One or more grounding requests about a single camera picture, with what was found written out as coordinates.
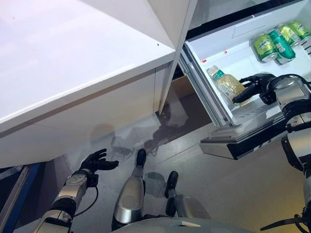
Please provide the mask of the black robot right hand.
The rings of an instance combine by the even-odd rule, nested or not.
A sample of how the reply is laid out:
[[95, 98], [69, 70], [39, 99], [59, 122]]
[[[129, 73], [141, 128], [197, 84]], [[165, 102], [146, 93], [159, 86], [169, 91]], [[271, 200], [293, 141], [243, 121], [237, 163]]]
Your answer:
[[247, 82], [245, 89], [232, 99], [233, 103], [242, 103], [254, 95], [259, 94], [260, 99], [267, 105], [276, 101], [275, 93], [270, 90], [269, 83], [276, 78], [270, 73], [259, 73], [239, 80], [240, 83]]

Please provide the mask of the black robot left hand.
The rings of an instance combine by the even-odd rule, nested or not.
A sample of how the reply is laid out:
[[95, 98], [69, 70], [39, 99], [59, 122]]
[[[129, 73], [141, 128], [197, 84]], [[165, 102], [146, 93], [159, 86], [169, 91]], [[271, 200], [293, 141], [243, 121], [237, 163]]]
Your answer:
[[90, 154], [80, 165], [80, 170], [87, 169], [91, 173], [97, 170], [113, 170], [119, 166], [119, 161], [107, 161], [107, 149], [98, 150]]

